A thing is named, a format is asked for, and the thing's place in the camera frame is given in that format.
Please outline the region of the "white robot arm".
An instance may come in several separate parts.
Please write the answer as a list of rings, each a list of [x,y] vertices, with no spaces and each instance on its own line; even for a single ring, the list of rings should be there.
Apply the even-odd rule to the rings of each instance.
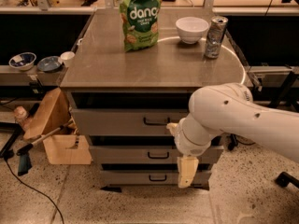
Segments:
[[[256,105],[249,89],[239,83],[205,86],[189,100],[189,114],[166,128],[174,136],[178,186],[187,188],[198,168],[198,157],[223,133],[245,137],[299,162],[299,114]]]

